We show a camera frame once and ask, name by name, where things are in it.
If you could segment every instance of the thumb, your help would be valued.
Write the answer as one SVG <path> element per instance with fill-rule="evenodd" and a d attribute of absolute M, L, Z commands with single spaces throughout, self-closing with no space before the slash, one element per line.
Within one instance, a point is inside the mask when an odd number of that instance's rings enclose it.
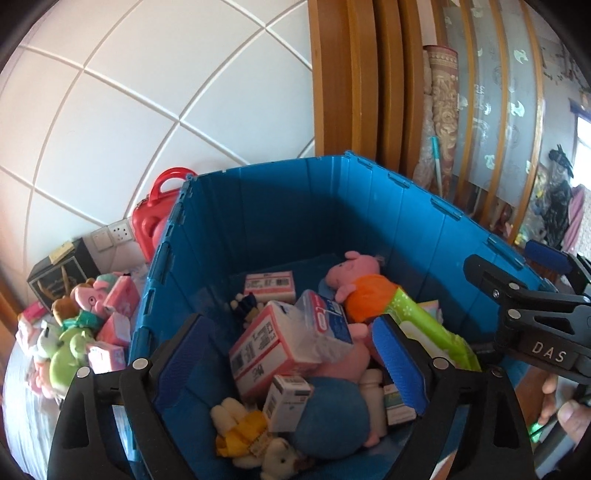
<path fill-rule="evenodd" d="M 578 445 L 591 423 L 591 408 L 569 400 L 560 407 L 558 421 L 567 435 Z"/>

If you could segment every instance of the human hand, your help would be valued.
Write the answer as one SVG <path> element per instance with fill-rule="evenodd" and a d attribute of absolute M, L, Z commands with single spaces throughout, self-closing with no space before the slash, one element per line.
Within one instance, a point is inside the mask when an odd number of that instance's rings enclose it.
<path fill-rule="evenodd" d="M 556 412 L 556 388 L 558 386 L 558 376 L 550 375 L 544 385 L 544 401 L 542 411 L 538 419 L 539 425 L 545 425 L 549 418 Z M 591 408 L 581 405 L 575 400 L 569 400 L 564 403 L 558 411 L 558 422 L 566 434 L 578 445 L 589 424 L 591 424 Z"/>

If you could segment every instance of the red handle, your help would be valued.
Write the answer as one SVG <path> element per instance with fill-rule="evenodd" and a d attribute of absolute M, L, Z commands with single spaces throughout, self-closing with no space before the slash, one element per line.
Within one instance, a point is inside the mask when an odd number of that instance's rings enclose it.
<path fill-rule="evenodd" d="M 173 167 L 173 168 L 169 168 L 168 170 L 164 170 L 160 175 L 158 175 L 158 178 L 154 182 L 154 186 L 152 187 L 152 190 L 150 191 L 150 196 L 148 197 L 148 201 L 153 202 L 153 201 L 158 200 L 160 198 L 160 194 L 162 193 L 160 188 L 162 188 L 162 184 L 165 181 L 170 180 L 170 179 L 184 180 L 188 174 L 197 176 L 197 174 L 193 170 L 189 170 L 188 168 L 185 168 L 185 167 Z"/>

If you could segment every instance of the red suitcase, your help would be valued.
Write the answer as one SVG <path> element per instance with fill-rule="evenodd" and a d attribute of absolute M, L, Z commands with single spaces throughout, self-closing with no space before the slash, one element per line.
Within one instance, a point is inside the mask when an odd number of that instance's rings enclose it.
<path fill-rule="evenodd" d="M 163 171 L 154 182 L 150 194 L 135 207 L 131 223 L 135 238 L 148 262 L 154 258 L 156 247 L 179 191 L 174 189 L 162 192 L 160 188 L 167 180 L 184 180 L 189 174 L 197 176 L 193 170 L 184 167 L 173 167 Z"/>

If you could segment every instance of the window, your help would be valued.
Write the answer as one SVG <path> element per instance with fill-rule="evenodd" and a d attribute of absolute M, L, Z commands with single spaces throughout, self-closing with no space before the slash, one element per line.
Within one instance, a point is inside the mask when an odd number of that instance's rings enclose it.
<path fill-rule="evenodd" d="M 571 185 L 583 184 L 591 190 L 591 123 L 581 117 L 577 120 L 575 148 Z"/>

